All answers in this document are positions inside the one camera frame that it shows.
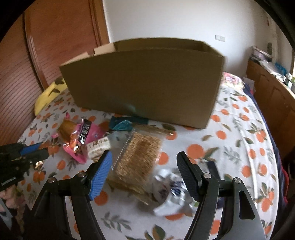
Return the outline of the person's hand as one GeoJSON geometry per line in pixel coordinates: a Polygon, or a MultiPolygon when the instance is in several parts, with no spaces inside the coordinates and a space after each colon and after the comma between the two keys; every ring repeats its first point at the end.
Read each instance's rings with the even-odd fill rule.
{"type": "Polygon", "coordinates": [[[18,209],[18,197],[18,188],[16,187],[16,185],[12,185],[9,188],[1,191],[1,199],[4,201],[4,204],[7,208],[15,210],[18,209]]]}

